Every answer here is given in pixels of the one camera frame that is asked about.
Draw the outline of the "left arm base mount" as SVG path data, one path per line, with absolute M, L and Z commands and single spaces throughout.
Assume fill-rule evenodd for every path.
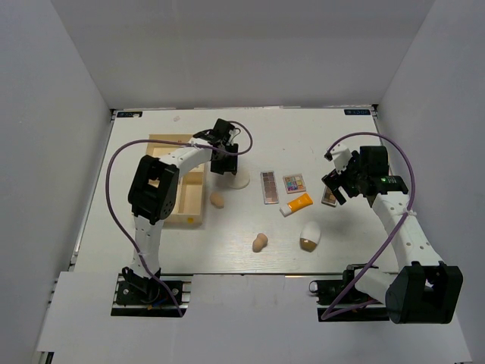
M 135 275 L 124 267 L 117 277 L 111 305 L 113 317 L 181 318 L 188 309 L 192 276 L 157 276 L 166 287 L 153 278 Z

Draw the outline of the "beige sponge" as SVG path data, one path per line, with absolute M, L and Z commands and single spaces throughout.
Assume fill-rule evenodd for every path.
M 210 203 L 217 209 L 222 209 L 224 207 L 224 198 L 218 192 L 213 192 L 209 196 Z
M 259 233 L 252 243 L 252 251 L 254 253 L 261 252 L 268 244 L 268 237 L 263 234 Z

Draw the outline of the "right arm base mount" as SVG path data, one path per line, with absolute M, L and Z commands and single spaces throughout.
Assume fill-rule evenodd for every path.
M 372 298 L 356 290 L 354 287 L 332 308 L 331 313 L 350 306 L 369 303 L 367 306 L 354 308 L 330 318 L 322 319 L 322 315 L 337 298 L 345 286 L 354 278 L 358 268 L 364 265 L 348 265 L 340 278 L 317 279 L 308 285 L 309 293 L 317 298 L 317 312 L 319 322 L 386 322 L 389 316 L 385 305 L 372 302 Z

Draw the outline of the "round white powder puff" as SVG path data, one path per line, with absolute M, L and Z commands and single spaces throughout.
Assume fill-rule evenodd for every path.
M 225 173 L 216 177 L 216 185 L 221 189 L 241 190 L 250 183 L 250 173 L 246 169 L 240 169 L 235 174 Z

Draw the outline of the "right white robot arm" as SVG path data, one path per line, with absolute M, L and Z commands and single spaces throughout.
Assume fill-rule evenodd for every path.
M 411 192 L 390 174 L 383 146 L 350 151 L 342 143 L 325 155 L 334 169 L 322 179 L 339 204 L 363 196 L 386 231 L 398 263 L 391 275 L 374 265 L 350 265 L 340 299 L 357 303 L 368 296 L 386 307 L 396 324 L 448 324 L 463 284 L 459 267 L 447 265 L 433 249 L 410 207 Z

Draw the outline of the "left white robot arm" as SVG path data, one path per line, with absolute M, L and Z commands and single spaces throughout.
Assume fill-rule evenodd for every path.
M 127 274 L 137 276 L 134 293 L 150 303 L 160 294 L 159 247 L 164 221 L 174 210 L 179 182 L 191 170 L 210 164 L 215 174 L 237 174 L 239 145 L 233 138 L 238 127 L 234 121 L 217 119 L 211 129 L 199 131 L 184 142 L 157 140 L 159 144 L 176 146 L 160 157 L 143 156 L 128 193 L 128 202 L 135 222 L 136 248 Z

